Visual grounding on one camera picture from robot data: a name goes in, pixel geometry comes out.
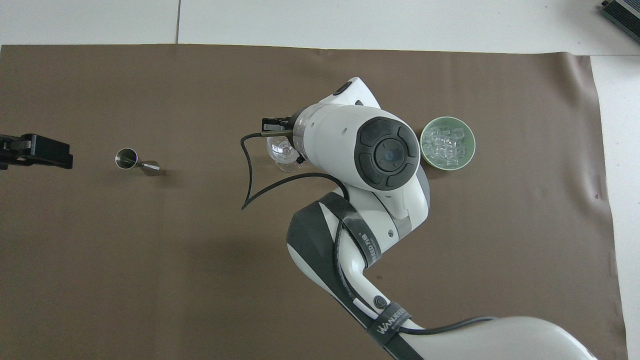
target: bowl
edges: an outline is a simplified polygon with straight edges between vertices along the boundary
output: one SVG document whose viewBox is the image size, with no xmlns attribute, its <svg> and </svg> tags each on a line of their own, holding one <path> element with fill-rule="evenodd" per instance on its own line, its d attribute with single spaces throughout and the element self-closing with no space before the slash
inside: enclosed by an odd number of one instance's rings
<svg viewBox="0 0 640 360">
<path fill-rule="evenodd" d="M 458 170 L 474 157 L 476 138 L 464 121 L 450 116 L 438 117 L 422 130 L 420 151 L 432 167 L 446 171 Z"/>
</svg>

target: white table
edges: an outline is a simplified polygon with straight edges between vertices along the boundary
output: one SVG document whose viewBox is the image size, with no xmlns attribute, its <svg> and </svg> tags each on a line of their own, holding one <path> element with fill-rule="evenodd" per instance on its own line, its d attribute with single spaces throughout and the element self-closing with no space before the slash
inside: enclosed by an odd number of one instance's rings
<svg viewBox="0 0 640 360">
<path fill-rule="evenodd" d="M 640 44 L 585 0 L 4 0 L 0 44 L 237 44 L 592 55 L 628 354 L 640 360 Z"/>
</svg>

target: robotic arm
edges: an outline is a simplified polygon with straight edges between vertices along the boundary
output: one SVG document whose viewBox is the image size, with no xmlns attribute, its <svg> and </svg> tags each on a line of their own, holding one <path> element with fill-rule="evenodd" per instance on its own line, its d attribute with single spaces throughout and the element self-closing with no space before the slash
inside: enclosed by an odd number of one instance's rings
<svg viewBox="0 0 640 360">
<path fill-rule="evenodd" d="M 263 130 L 289 136 L 300 161 L 339 181 L 339 189 L 294 214 L 287 248 L 298 268 L 391 356 L 594 359 L 566 331 L 535 318 L 484 317 L 424 329 L 363 275 L 427 218 L 430 199 L 415 133 L 380 109 L 360 78 L 291 118 L 263 122 Z M 270 136 L 269 131 L 261 135 Z"/>
</svg>

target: black strap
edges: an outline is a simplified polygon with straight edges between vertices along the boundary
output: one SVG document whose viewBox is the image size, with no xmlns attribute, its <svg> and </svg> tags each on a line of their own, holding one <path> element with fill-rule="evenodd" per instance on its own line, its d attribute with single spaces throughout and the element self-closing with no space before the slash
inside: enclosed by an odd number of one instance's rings
<svg viewBox="0 0 640 360">
<path fill-rule="evenodd" d="M 392 302 L 367 328 L 367 334 L 373 338 L 376 344 L 383 347 L 400 330 L 401 325 L 410 318 L 411 315 L 400 304 Z"/>
<path fill-rule="evenodd" d="M 365 267 L 370 267 L 382 255 L 380 245 L 367 222 L 351 203 L 340 195 L 330 192 L 318 200 L 344 225 L 365 259 Z"/>
</svg>

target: brown leather tablecloth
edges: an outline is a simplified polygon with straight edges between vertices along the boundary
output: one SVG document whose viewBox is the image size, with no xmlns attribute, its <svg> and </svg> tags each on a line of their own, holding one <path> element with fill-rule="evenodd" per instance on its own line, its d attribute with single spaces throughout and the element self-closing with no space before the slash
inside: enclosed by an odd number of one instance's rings
<svg viewBox="0 0 640 360">
<path fill-rule="evenodd" d="M 2 359 L 387 359 L 285 246 L 291 215 L 334 185 L 240 211 L 240 137 L 353 76 L 418 134 L 450 115 L 477 142 L 464 169 L 426 168 L 429 218 L 366 276 L 425 327 L 535 316 L 627 358 L 588 57 L 3 46 L 0 66 L 0 133 L 74 155 L 0 172 Z M 255 189 L 285 177 L 264 139 L 248 145 Z M 123 147 L 168 175 L 118 169 Z"/>
</svg>

